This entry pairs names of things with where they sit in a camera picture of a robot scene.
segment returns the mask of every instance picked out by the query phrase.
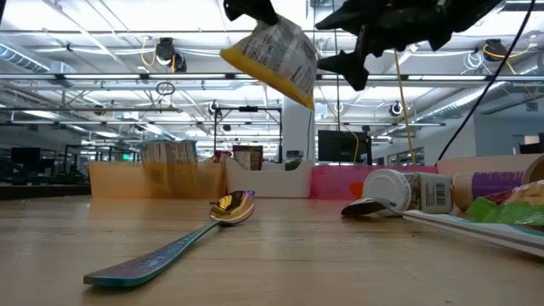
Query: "wooden table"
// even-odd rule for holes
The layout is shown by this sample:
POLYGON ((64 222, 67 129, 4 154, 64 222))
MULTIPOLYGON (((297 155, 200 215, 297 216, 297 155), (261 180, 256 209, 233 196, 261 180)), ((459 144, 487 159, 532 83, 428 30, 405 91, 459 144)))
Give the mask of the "wooden table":
POLYGON ((542 305, 544 260, 401 218, 340 217, 342 201, 261 200, 146 285, 84 274, 208 222, 207 201, 0 202, 0 304, 542 305))

